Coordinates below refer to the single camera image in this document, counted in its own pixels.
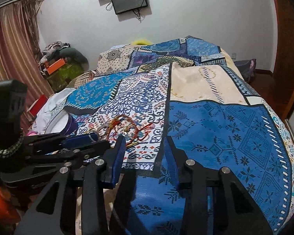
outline metal bolt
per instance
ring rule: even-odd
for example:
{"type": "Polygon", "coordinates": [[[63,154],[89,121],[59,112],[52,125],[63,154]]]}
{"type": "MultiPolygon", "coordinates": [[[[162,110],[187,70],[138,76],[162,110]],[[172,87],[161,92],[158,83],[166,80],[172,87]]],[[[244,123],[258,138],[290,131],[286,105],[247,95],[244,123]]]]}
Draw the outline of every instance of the metal bolt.
{"type": "Polygon", "coordinates": [[[65,167],[70,167],[71,165],[72,165],[71,162],[66,162],[66,163],[64,164],[65,167]]]}
{"type": "Polygon", "coordinates": [[[98,165],[98,166],[100,166],[100,165],[103,165],[104,162],[105,162],[104,160],[98,159],[98,160],[95,161],[95,164],[98,165]]]}
{"type": "Polygon", "coordinates": [[[193,159],[186,160],[186,164],[189,166],[193,166],[195,164],[195,161],[193,159]]]}
{"type": "Polygon", "coordinates": [[[221,171],[225,174],[229,174],[231,170],[228,167],[222,167],[221,171]]]}
{"type": "Polygon", "coordinates": [[[69,171],[69,168],[68,167],[62,167],[60,169],[60,173],[64,174],[64,173],[67,173],[69,171]]]}

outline white cloth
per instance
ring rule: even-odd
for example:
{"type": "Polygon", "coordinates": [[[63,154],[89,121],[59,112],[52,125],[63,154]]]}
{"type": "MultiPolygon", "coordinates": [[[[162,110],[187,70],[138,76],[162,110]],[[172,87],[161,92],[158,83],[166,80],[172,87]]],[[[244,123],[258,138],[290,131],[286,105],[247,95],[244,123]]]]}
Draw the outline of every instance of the white cloth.
{"type": "Polygon", "coordinates": [[[51,96],[38,112],[37,118],[32,125],[32,131],[38,132],[38,134],[44,134],[48,124],[51,122],[52,110],[56,109],[75,90],[75,88],[65,88],[61,92],[51,96]]]}

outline patchwork blanket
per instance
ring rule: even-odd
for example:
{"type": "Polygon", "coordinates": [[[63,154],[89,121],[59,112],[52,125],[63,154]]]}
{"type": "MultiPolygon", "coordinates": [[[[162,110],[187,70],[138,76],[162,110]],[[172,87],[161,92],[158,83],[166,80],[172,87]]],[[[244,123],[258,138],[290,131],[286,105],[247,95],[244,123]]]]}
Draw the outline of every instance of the patchwork blanket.
{"type": "MultiPolygon", "coordinates": [[[[170,180],[163,151],[167,135],[203,166],[229,167],[275,234],[293,215],[290,134],[220,47],[191,36],[125,45],[100,54],[91,78],[77,82],[64,105],[79,123],[77,134],[118,115],[130,117],[138,128],[152,124],[148,136],[126,150],[110,229],[179,234],[185,198],[170,180]]],[[[111,144],[118,134],[130,140],[126,125],[124,120],[111,131],[111,144]]]]}

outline striped curtain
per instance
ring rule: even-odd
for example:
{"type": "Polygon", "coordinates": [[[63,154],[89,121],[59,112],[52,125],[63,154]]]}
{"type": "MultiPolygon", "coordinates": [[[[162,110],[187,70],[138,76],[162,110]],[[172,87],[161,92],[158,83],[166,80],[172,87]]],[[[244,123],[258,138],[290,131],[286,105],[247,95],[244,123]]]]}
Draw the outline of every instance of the striped curtain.
{"type": "Polygon", "coordinates": [[[42,94],[53,91],[41,76],[37,61],[41,58],[35,0],[21,0],[0,8],[0,81],[16,79],[28,86],[21,127],[27,132],[30,115],[27,109],[42,94]]]}

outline orange box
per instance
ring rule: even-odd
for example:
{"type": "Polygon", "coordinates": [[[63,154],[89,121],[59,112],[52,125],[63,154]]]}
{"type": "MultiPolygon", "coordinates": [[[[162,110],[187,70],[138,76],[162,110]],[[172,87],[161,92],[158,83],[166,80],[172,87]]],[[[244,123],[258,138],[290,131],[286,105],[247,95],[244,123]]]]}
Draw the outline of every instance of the orange box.
{"type": "Polygon", "coordinates": [[[55,63],[53,63],[52,65],[50,65],[47,69],[49,75],[54,73],[57,69],[59,69],[60,67],[62,67],[65,64],[66,64],[66,62],[62,58],[62,59],[56,61],[55,63]]]}

